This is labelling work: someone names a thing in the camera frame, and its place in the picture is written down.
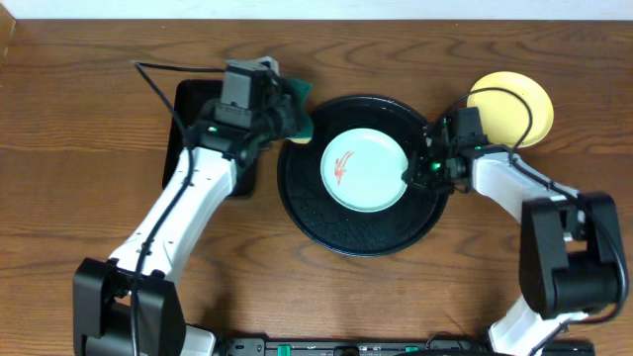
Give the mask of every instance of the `wood grain surface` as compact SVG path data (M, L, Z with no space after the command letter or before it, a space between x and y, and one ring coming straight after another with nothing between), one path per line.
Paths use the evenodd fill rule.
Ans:
M561 183L612 194L633 253L630 23L22 21L0 74L0 354L70 354L75 269L87 256L105 260L160 194L169 115L130 60L218 66L266 54L313 82L310 108L372 93L435 118L485 74L532 77L556 117L523 158ZM151 74L170 98L188 77ZM179 289L189 322L271 337L420 339L477 334L519 296L519 228L492 201L452 196L424 241L346 257L286 214L279 148L263 154L254 196L224 202L198 242ZM632 328L626 308L571 334L601 356L630 355Z

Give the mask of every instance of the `white backdrop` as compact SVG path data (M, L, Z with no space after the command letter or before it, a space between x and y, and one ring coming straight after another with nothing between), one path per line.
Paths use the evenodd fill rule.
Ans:
M0 0L17 19L633 20L633 0Z

